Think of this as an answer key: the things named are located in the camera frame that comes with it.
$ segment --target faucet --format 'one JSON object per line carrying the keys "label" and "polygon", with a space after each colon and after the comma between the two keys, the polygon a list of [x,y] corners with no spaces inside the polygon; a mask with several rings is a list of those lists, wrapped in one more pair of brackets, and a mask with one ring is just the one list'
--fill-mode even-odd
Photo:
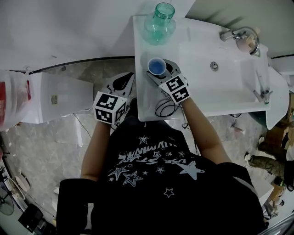
{"label": "faucet", "polygon": [[258,38],[258,35],[255,32],[255,30],[250,27],[242,27],[242,28],[239,28],[235,31],[229,30],[227,32],[220,33],[220,39],[224,42],[230,38],[233,38],[238,41],[241,39],[242,36],[244,36],[244,35],[250,36],[251,34],[253,34],[253,36],[254,36],[255,45],[254,45],[253,49],[250,50],[249,53],[251,55],[253,55],[257,52],[257,50],[259,48],[259,38]]}

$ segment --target white bag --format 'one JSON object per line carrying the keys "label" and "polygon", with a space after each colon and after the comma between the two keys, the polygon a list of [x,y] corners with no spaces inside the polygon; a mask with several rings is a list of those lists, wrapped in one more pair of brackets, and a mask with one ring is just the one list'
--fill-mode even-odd
{"label": "white bag", "polygon": [[18,124],[31,100],[29,75],[0,70],[0,131]]}

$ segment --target star print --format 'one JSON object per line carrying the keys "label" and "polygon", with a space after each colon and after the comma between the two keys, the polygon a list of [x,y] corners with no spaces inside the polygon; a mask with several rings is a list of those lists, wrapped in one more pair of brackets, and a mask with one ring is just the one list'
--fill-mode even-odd
{"label": "star print", "polygon": [[184,153],[183,153],[183,151],[182,152],[179,152],[179,154],[180,154],[180,157],[184,157]]}
{"label": "star print", "polygon": [[159,172],[162,174],[163,171],[165,171],[163,167],[157,167],[156,172]]}
{"label": "star print", "polygon": [[168,198],[170,198],[170,196],[175,195],[175,194],[173,193],[173,189],[165,189],[164,195],[166,195]]}
{"label": "star print", "polygon": [[115,174],[116,181],[118,181],[120,174],[122,172],[127,172],[127,171],[129,171],[129,170],[126,170],[125,169],[125,166],[122,167],[122,168],[117,168],[116,167],[115,171],[113,171],[112,173],[110,173],[108,176],[111,176],[111,175]]}
{"label": "star print", "polygon": [[123,185],[127,184],[127,183],[130,183],[133,187],[136,187],[136,182],[139,181],[139,180],[142,180],[143,178],[137,176],[137,171],[135,171],[134,173],[132,174],[123,174],[126,179],[123,183]]}
{"label": "star print", "polygon": [[153,152],[153,157],[156,157],[157,159],[159,158],[159,157],[161,157],[161,155],[160,155],[160,153],[159,153],[159,151],[158,152]]}
{"label": "star print", "polygon": [[204,173],[205,171],[196,168],[195,161],[191,161],[189,165],[176,163],[178,166],[182,167],[183,170],[180,174],[189,174],[194,180],[197,180],[197,173]]}
{"label": "star print", "polygon": [[147,144],[147,139],[149,139],[149,138],[146,137],[146,136],[143,136],[143,137],[138,137],[138,139],[140,139],[140,143],[139,144],[141,144],[141,143]]}

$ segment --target floor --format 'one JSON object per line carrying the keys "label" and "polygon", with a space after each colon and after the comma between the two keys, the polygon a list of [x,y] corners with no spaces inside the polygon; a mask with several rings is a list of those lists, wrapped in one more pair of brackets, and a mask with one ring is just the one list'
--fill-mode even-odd
{"label": "floor", "polygon": [[[135,60],[113,59],[75,63],[45,72],[93,82],[95,94],[107,78],[122,72],[135,72]],[[135,96],[136,84],[131,94],[131,97]],[[220,136],[230,159],[236,164],[246,166],[244,154],[246,151],[256,153],[259,136],[266,132],[265,128],[247,113],[237,119],[231,116],[208,119]],[[184,133],[191,152],[195,153],[191,132],[182,127],[184,118],[169,120],[168,123]],[[26,175],[31,184],[26,198],[41,206],[48,221],[53,219],[51,215],[56,215],[53,205],[57,202],[57,194],[53,190],[63,179],[79,177],[81,163],[95,124],[92,110],[89,110],[42,124],[22,123],[1,133],[11,153],[7,162],[12,174],[15,175],[21,170]],[[244,130],[244,133],[231,128],[233,124]],[[266,171],[250,167],[247,169],[252,179],[269,180]]]}

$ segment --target green glass bottle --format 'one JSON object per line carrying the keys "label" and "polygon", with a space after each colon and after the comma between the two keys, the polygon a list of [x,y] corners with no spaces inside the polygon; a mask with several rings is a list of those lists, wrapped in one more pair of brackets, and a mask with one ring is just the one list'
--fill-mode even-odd
{"label": "green glass bottle", "polygon": [[175,8],[169,3],[159,3],[155,12],[148,15],[144,22],[143,38],[151,45],[165,44],[175,31],[172,17]]}

